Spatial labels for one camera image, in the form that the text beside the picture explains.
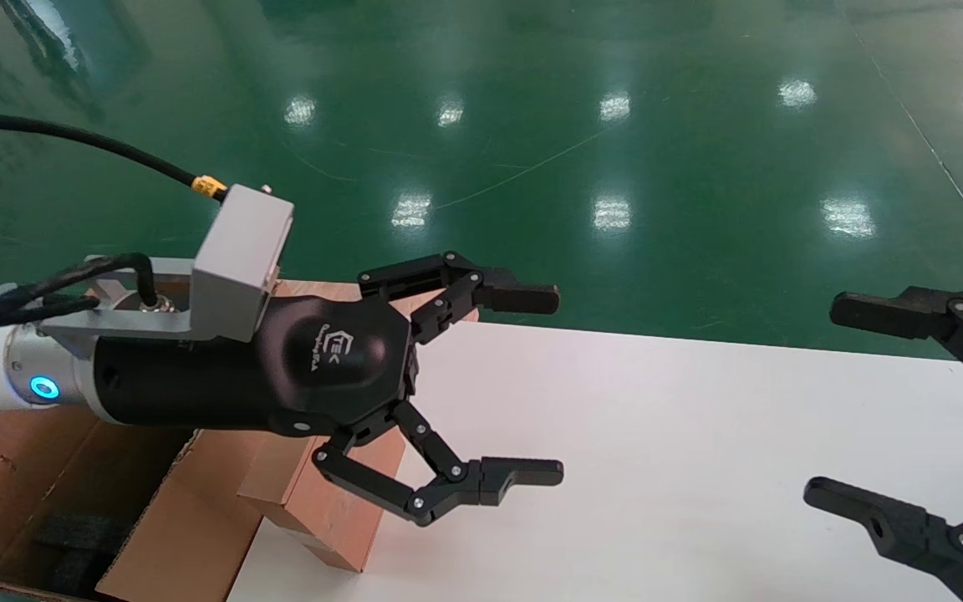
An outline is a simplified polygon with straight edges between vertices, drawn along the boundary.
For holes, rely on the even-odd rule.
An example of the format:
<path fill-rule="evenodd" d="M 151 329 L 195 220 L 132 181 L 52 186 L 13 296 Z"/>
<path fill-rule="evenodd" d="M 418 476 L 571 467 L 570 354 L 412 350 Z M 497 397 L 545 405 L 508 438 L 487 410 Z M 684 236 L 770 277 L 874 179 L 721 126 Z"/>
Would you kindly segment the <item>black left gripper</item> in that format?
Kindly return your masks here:
<path fill-rule="evenodd" d="M 433 471 L 417 489 L 349 452 L 359 428 L 404 394 L 411 338 L 430 343 L 474 309 L 555 314 L 558 287 L 523 284 L 508 269 L 447 251 L 363 271 L 362 301 L 280 297 L 248 342 L 229 338 L 102 338 L 93 381 L 103 414 L 124 426 L 327 436 L 313 464 L 329 482 L 420 527 L 459 506 L 496 507 L 509 488 L 557 487 L 557 460 L 463 461 L 408 401 L 385 412 Z M 436 291 L 409 320 L 389 305 Z"/>

